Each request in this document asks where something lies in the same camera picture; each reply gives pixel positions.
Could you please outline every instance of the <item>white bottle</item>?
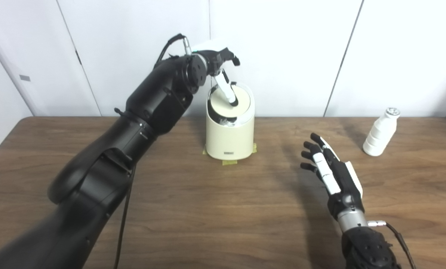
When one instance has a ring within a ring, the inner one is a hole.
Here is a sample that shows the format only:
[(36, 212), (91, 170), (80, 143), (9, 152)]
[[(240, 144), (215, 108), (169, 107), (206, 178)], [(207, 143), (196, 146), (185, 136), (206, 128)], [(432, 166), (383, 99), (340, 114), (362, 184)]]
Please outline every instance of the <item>white bottle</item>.
[(397, 118), (400, 112), (397, 108), (388, 108), (377, 121), (374, 122), (369, 135), (364, 142), (365, 153), (371, 156), (379, 156), (384, 152), (385, 147), (396, 132)]

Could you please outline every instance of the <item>masking tape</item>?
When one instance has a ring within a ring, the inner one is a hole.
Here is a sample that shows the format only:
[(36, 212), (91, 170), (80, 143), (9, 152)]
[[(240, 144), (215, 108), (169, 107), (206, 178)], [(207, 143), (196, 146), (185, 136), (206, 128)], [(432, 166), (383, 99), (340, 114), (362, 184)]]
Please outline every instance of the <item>masking tape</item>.
[[(256, 153), (258, 150), (257, 150), (257, 147), (256, 147), (256, 143), (253, 143), (253, 152), (252, 153)], [(204, 148), (203, 148), (203, 152), (202, 152), (202, 154), (203, 155), (208, 155), (208, 152), (206, 151), (206, 145), (204, 146)], [(237, 164), (238, 163), (238, 160), (228, 160), (228, 161), (222, 161), (222, 164), (223, 165), (230, 165), (230, 164)]]
[(223, 161), (223, 165), (230, 165), (230, 164), (238, 164), (237, 160), (233, 160), (233, 161)]

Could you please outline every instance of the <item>cable connector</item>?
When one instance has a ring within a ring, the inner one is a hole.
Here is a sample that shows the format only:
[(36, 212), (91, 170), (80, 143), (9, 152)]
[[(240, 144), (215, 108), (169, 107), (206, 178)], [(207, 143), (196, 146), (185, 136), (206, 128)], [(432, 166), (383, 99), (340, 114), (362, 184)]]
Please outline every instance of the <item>cable connector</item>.
[(385, 221), (368, 221), (367, 225), (369, 227), (378, 227), (378, 226), (386, 226), (387, 223)]

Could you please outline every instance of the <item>wooden table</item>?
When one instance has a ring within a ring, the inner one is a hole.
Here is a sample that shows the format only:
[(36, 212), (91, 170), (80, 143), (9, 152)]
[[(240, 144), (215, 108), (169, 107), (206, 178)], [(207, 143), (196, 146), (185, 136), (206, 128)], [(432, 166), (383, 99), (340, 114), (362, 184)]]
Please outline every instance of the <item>wooden table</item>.
[[(351, 160), (369, 220), (404, 235), (419, 269), (446, 269), (446, 118), (401, 118), (385, 153), (361, 151), (374, 118), (257, 118), (258, 152), (236, 165), (202, 155), (204, 119), (184, 118), (139, 163), (122, 269), (342, 269), (340, 231), (315, 175), (299, 168), (316, 132)], [(47, 187), (115, 118), (33, 117), (0, 145), (0, 247), (54, 209)], [(122, 206), (85, 268), (112, 268)], [(397, 240), (404, 269), (409, 268)]]

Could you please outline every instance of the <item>black cable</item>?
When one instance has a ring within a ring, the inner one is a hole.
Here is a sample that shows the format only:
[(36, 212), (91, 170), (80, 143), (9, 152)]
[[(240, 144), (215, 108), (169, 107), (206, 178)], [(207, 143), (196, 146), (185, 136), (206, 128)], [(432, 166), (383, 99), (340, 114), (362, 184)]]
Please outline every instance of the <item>black cable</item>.
[(186, 36), (182, 35), (182, 34), (177, 34), (174, 37), (170, 38), (170, 40), (168, 40), (168, 42), (166, 43), (166, 45), (163, 47), (162, 52), (160, 53), (160, 56), (158, 57), (158, 60), (156, 60), (157, 64), (159, 61), (161, 61), (163, 59), (164, 54), (166, 53), (166, 50), (168, 49), (168, 47), (173, 44), (175, 41), (180, 40), (180, 39), (184, 39)]
[(404, 238), (402, 238), (402, 235), (397, 232), (397, 230), (392, 227), (392, 225), (390, 225), (389, 223), (385, 224), (387, 226), (387, 228), (389, 228), (395, 235), (395, 237), (397, 238), (397, 240), (399, 241), (399, 244), (402, 247), (402, 250), (404, 250), (404, 252), (406, 253), (407, 259), (409, 260), (410, 263), (410, 267), (412, 269), (416, 269), (416, 264), (414, 263), (414, 260), (412, 259), (412, 256), (409, 253), (409, 248), (406, 245), (406, 242), (404, 242)]
[(115, 265), (113, 266), (113, 269), (117, 269), (118, 262), (120, 262), (120, 253), (122, 252), (123, 231), (125, 230), (125, 221), (127, 219), (128, 204), (130, 202), (130, 194), (132, 194), (132, 186), (133, 186), (133, 178), (135, 177), (135, 170), (136, 170), (136, 167), (133, 169), (132, 173), (130, 174), (130, 186), (128, 188), (127, 198), (125, 200), (125, 206), (123, 208), (122, 223), (120, 224), (120, 234), (118, 235), (117, 254), (115, 256)]

